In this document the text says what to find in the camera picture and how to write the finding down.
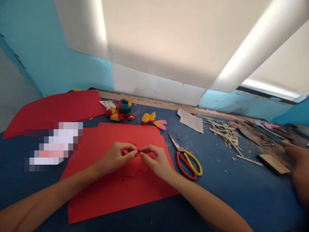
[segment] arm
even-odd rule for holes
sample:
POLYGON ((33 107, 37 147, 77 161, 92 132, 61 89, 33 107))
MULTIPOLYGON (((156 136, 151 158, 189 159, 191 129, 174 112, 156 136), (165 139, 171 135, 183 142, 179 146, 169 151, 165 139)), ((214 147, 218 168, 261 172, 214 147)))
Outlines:
POLYGON ((143 147, 142 159, 167 183, 177 189, 216 231, 252 231, 246 221, 222 200, 178 174, 169 164, 163 148, 154 145, 143 147), (152 159, 146 153, 154 152, 152 159))
POLYGON ((137 155, 131 143, 114 143, 95 164, 0 211, 1 231, 33 231, 83 188, 137 155), (123 156, 123 150, 130 151, 123 156))

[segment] scissors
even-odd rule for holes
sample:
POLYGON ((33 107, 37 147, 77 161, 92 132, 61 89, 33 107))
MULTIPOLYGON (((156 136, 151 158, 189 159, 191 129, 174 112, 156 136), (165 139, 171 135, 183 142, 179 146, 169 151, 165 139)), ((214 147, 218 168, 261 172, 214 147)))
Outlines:
POLYGON ((180 171, 184 174, 184 176, 186 178, 188 178, 189 180, 196 180, 197 176, 201 176, 203 175, 203 170, 202 170, 202 167, 200 165, 200 163, 198 162, 198 160, 195 158, 194 155, 192 155, 190 152, 187 152, 185 149, 183 149, 182 147, 180 147, 178 145, 178 143, 175 141, 175 139, 171 136, 170 133, 168 133, 168 135, 170 136, 172 142, 174 143, 176 149, 177 149, 177 152, 176 152, 176 155, 177 155, 177 164, 178 164, 178 167, 180 169, 180 171), (183 152, 184 156, 186 157, 187 160, 185 160, 182 155, 180 154, 180 152, 183 152), (197 163, 197 165, 199 166, 199 170, 200 172, 198 172, 194 166, 192 165, 190 159, 189 159, 189 156, 191 156, 195 162, 197 163), (189 176, 184 170, 183 168, 181 167, 180 165, 180 161, 179 161, 179 157, 182 159, 182 161, 184 162, 184 164, 190 169, 190 171, 193 173, 193 177, 189 176))

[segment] paper card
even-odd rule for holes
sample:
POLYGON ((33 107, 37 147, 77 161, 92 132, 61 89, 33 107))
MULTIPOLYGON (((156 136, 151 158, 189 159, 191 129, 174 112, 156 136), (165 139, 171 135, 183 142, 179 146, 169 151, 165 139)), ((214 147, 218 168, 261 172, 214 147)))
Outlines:
POLYGON ((116 106, 114 105, 113 101, 100 101, 102 105, 106 108, 106 110, 115 110, 116 106))
POLYGON ((186 126, 204 134, 203 119, 198 118, 179 108, 177 114, 180 116, 180 122, 186 126))

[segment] red construction paper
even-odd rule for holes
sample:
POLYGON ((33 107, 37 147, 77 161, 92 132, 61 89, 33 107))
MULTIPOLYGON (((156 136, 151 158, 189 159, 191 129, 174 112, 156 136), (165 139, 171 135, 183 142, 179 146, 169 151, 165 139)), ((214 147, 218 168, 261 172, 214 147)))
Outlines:
POLYGON ((3 139, 23 135, 27 129, 53 129, 56 122, 83 121, 105 114, 97 91, 56 94, 29 103, 15 115, 3 139))
MULTIPOLYGON (((174 168, 164 137, 156 127, 100 123, 97 128, 84 128, 83 142, 71 156, 61 180, 96 162, 115 141, 135 142, 138 149, 149 143, 163 147, 174 168)), ((144 169, 141 161, 140 156, 133 158, 119 170, 103 176, 73 197, 68 204, 69 224, 179 194, 151 169, 144 169), (131 165, 138 167, 137 172, 135 168, 129 176, 124 176, 131 165)))

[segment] yellow scissor handle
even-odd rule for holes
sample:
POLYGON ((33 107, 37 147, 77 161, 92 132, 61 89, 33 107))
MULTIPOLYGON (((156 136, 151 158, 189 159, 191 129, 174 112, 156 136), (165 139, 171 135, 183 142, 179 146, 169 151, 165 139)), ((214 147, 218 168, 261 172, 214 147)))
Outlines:
POLYGON ((191 166, 191 168, 195 171, 196 175, 197 175, 197 176, 203 175, 203 169, 202 169, 202 167, 201 167, 201 165, 200 165, 200 162, 195 158, 195 156, 192 155, 190 152, 187 152, 187 151, 186 151, 185 149, 183 149, 182 147, 180 147, 180 148, 183 150, 184 156, 186 157, 186 159, 187 159, 189 165, 191 166), (197 172, 197 170, 193 167, 193 165, 192 165, 192 163, 191 163, 189 157, 187 156, 187 154, 188 154, 189 156, 191 156, 191 157, 195 160, 195 162, 197 163, 197 166, 199 166, 200 172, 197 172))

